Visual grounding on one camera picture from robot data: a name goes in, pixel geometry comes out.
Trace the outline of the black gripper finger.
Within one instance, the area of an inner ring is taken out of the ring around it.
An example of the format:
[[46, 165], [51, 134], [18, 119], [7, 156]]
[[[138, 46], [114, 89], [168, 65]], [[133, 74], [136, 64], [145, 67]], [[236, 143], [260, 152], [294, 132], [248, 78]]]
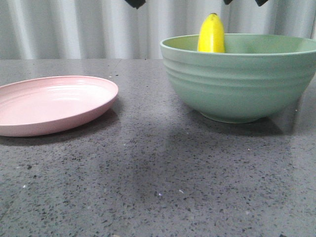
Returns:
[[125, 0], [132, 8], [139, 9], [146, 3], [146, 0]]
[[255, 0], [258, 6], [264, 5], [268, 0]]

